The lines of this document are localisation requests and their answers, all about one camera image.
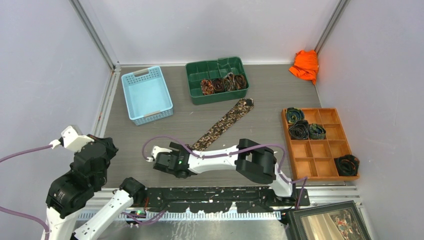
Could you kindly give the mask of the brown floral tie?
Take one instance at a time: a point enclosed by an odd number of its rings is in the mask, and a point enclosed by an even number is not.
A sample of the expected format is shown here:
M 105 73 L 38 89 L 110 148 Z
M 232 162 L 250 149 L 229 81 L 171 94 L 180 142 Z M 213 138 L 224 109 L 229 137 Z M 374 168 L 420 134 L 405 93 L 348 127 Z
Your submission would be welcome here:
M 194 151 L 205 151 L 214 143 L 223 133 L 232 127 L 238 120 L 248 114 L 254 108 L 252 98 L 242 98 L 222 116 L 203 136 L 195 143 L 188 145 L 189 149 Z

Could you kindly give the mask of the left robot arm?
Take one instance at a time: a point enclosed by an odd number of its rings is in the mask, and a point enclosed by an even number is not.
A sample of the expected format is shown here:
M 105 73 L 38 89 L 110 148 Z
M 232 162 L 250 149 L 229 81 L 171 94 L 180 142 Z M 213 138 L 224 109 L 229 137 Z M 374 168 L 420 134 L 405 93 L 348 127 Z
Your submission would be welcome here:
M 71 150 L 70 170 L 55 179 L 46 198 L 48 230 L 43 240 L 96 240 L 103 231 L 131 206 L 146 200 L 146 187 L 134 179 L 123 180 L 114 196 L 85 225 L 74 229 L 77 218 L 87 202 L 107 183 L 107 172 L 118 152 L 111 137 L 94 135 L 62 136 L 51 142 Z

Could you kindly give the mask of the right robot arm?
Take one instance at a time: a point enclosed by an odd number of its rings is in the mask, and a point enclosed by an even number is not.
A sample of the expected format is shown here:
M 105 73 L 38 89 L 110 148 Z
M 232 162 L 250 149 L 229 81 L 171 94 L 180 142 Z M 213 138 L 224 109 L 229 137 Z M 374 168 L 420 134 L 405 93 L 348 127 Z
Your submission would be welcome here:
M 153 163 L 155 170 L 183 179 L 211 171 L 236 171 L 253 183 L 269 186 L 286 206 L 298 196 L 292 180 L 281 172 L 271 145 L 247 138 L 212 151 L 191 150 L 176 142 L 171 142 L 169 147 L 155 145 L 145 159 Z

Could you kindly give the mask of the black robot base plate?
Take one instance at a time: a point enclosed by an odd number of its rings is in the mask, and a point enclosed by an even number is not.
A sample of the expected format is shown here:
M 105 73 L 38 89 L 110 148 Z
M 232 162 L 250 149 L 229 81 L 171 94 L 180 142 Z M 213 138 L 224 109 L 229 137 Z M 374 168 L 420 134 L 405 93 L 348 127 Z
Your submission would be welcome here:
M 270 213 L 285 207 L 310 205 L 308 192 L 294 188 L 289 197 L 277 196 L 268 186 L 238 187 L 150 187 L 136 200 L 133 208 L 154 213 L 227 213 L 235 206 L 237 213 Z

